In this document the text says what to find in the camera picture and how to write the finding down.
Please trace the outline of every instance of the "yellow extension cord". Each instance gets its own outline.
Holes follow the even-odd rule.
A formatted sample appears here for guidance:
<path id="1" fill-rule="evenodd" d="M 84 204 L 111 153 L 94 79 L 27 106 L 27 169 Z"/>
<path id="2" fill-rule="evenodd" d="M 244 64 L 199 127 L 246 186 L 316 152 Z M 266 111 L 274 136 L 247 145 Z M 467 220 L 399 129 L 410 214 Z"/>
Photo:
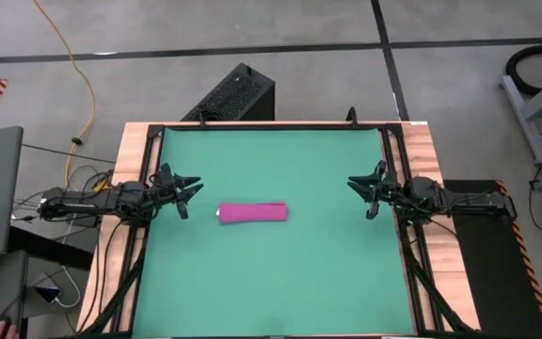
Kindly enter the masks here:
<path id="1" fill-rule="evenodd" d="M 35 3 L 35 6 L 37 6 L 37 8 L 41 12 L 41 14 L 43 14 L 45 19 L 47 19 L 49 24 L 52 26 L 52 28 L 54 29 L 54 31 L 56 32 L 56 34 L 60 38 L 60 40 L 62 40 L 62 43 L 64 43 L 64 47 L 66 47 L 66 52 L 68 52 L 68 57 L 71 60 L 72 66 L 74 67 L 74 70 L 77 71 L 81 75 L 81 77 L 83 77 L 83 80 L 85 80 L 85 83 L 87 84 L 87 87 L 89 88 L 89 92 L 91 93 L 91 117 L 89 118 L 89 121 L 87 122 L 85 127 L 83 127 L 83 130 L 81 131 L 81 133 L 79 133 L 79 135 L 77 136 L 80 139 L 87 132 L 87 130 L 91 127 L 91 124 L 93 124 L 93 121 L 95 120 L 95 93 L 93 92 L 93 87 L 91 86 L 91 83 L 89 82 L 89 79 L 87 79 L 87 76 L 81 70 L 79 70 L 79 68 L 76 66 L 76 63 L 74 62 L 74 57 L 72 56 L 71 47 L 69 47 L 68 43 L 66 42 L 66 40 L 62 36 L 62 33 L 60 33 L 60 30 L 57 29 L 57 26 L 56 26 L 56 24 L 54 24 L 54 21 L 52 21 L 52 19 L 49 17 L 49 15 L 47 15 L 45 10 L 43 10 L 43 8 L 39 5 L 37 0 L 33 0 L 33 2 Z M 70 171 L 71 171 L 72 154 L 74 154 L 75 151 L 76 151 L 76 144 L 73 142 L 72 146 L 71 146 L 71 150 L 69 151 L 69 153 L 71 155 L 68 156 L 68 160 L 66 161 L 66 168 L 64 169 L 64 185 L 66 185 L 66 186 L 69 185 L 69 174 L 70 174 Z"/>

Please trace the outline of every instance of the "metal stand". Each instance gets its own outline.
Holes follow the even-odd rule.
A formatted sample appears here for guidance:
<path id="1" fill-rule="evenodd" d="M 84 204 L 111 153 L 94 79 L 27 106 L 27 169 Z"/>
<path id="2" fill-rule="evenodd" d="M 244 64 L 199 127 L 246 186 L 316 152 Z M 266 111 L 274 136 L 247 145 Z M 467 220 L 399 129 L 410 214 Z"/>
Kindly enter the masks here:
<path id="1" fill-rule="evenodd" d="M 516 111 L 519 124 L 528 139 L 534 154 L 534 162 L 536 165 L 542 165 L 542 139 L 536 129 L 536 119 L 542 114 L 542 90 L 536 94 L 533 99 L 525 102 L 514 81 L 509 75 L 503 77 L 503 88 L 509 96 L 509 101 Z"/>
<path id="2" fill-rule="evenodd" d="M 9 227 L 8 252 L 24 250 L 28 255 L 64 266 L 89 271 L 93 254 L 86 250 L 60 244 L 14 226 Z"/>

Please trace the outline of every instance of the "black box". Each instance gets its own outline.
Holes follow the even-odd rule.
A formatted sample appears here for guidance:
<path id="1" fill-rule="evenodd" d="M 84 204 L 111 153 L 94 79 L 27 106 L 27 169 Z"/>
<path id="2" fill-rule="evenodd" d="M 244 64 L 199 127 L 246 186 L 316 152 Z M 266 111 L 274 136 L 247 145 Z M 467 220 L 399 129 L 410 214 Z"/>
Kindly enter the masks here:
<path id="1" fill-rule="evenodd" d="M 273 121 L 275 81 L 240 63 L 182 121 Z"/>

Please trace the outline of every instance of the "black metal frame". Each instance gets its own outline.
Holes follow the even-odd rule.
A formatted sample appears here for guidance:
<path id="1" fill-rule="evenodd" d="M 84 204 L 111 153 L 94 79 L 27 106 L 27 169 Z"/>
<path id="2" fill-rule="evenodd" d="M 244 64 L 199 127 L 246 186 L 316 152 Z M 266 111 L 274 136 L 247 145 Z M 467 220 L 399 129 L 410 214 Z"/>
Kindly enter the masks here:
<path id="1" fill-rule="evenodd" d="M 160 145 L 159 145 L 159 151 L 162 149 L 164 137 L 165 137 L 165 130 L 167 128 L 173 129 L 173 130 L 211 130 L 211 131 L 235 131 L 235 130 L 266 130 L 266 131 L 272 131 L 272 130 L 378 130 L 380 132 L 382 146 L 384 150 L 384 156 L 387 160 L 388 166 L 390 170 L 396 170 L 395 167 L 395 161 L 392 156 L 392 147 L 391 147 L 391 135 L 396 138 L 397 145 L 398 145 L 398 152 L 401 159 L 401 164 L 403 166 L 403 174 L 405 176 L 406 180 L 409 180 L 411 178 L 411 170 L 408 164 L 408 158 L 407 158 L 407 149 L 405 145 L 405 139 L 403 135 L 403 128 L 400 123 L 373 123 L 373 124 L 360 124 L 357 121 L 357 113 L 354 111 L 353 108 L 348 113 L 347 119 L 351 121 L 350 124 L 315 124 L 315 123 L 305 123 L 302 124 L 240 124 L 240 125 L 220 125 L 220 124 L 207 124 L 205 121 L 201 121 L 200 124 L 190 124 L 190 125 L 150 125 L 148 128 L 148 135 L 146 140 L 146 145 L 144 148 L 144 154 L 141 164 L 141 170 L 139 173 L 139 181 L 146 183 L 148 180 L 148 167 L 151 162 L 151 151 L 154 144 L 154 139 L 156 137 L 161 138 L 160 139 Z M 156 160 L 156 167 L 160 165 L 160 156 L 157 155 Z M 399 233 L 399 239 L 404 239 L 403 236 L 405 236 L 405 239 L 407 239 L 407 224 L 399 219 L 397 220 L 397 227 L 398 227 L 398 233 Z M 425 242 L 425 237 L 423 236 L 423 228 L 421 225 L 414 226 L 414 231 L 417 237 L 417 243 L 419 252 L 422 259 L 422 267 L 425 272 L 425 274 L 430 278 L 430 281 L 434 283 L 433 277 L 432 277 L 432 268 L 430 266 L 430 260 L 429 260 L 429 254 L 428 249 Z M 120 281 L 122 282 L 129 272 L 129 269 L 131 267 L 131 259 L 132 254 L 135 250 L 135 244 L 136 244 L 136 235 L 137 235 L 137 227 L 131 227 L 129 231 L 129 237 L 128 237 L 128 244 L 124 253 L 123 257 L 123 263 L 122 263 L 122 269 L 120 273 Z M 144 235 L 143 241 L 147 241 L 147 228 L 146 228 L 146 234 Z M 414 314 L 414 322 L 416 326 L 416 330 L 418 332 L 426 331 L 426 327 L 423 320 L 423 312 L 422 312 L 422 302 L 420 298 L 420 293 L 417 285 L 417 279 L 414 276 L 414 274 L 409 270 L 406 269 L 406 278 L 407 278 L 407 284 L 408 284 L 408 290 L 411 300 L 411 308 L 413 310 Z M 135 296 L 133 299 L 133 311 L 131 314 L 131 323 L 129 325 L 129 332 L 133 330 L 133 321 L 135 318 L 135 311 L 136 311 L 136 300 L 138 298 L 138 287 L 140 283 L 140 276 L 136 280 L 137 289 L 135 290 Z M 439 311 L 434 304 L 434 302 L 431 301 L 431 310 L 432 310 L 432 317 L 433 322 L 435 325 L 435 329 L 438 329 L 439 331 L 442 331 L 442 318 L 439 314 Z M 111 323 L 112 328 L 111 331 L 119 331 L 120 329 L 120 314 L 122 311 L 122 307 L 119 307 L 115 314 L 112 317 Z"/>

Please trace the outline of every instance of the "person's hand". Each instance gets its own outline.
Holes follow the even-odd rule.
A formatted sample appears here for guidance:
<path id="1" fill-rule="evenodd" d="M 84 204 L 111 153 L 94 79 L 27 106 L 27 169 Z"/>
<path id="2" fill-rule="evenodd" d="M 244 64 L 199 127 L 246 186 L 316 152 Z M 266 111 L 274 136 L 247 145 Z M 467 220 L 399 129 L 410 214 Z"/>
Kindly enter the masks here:
<path id="1" fill-rule="evenodd" d="M 20 334 L 16 332 L 18 330 L 16 328 L 16 325 L 9 325 L 8 333 L 4 337 L 3 333 L 4 333 L 5 327 L 6 327 L 6 322 L 0 321 L 0 339 L 20 339 Z"/>

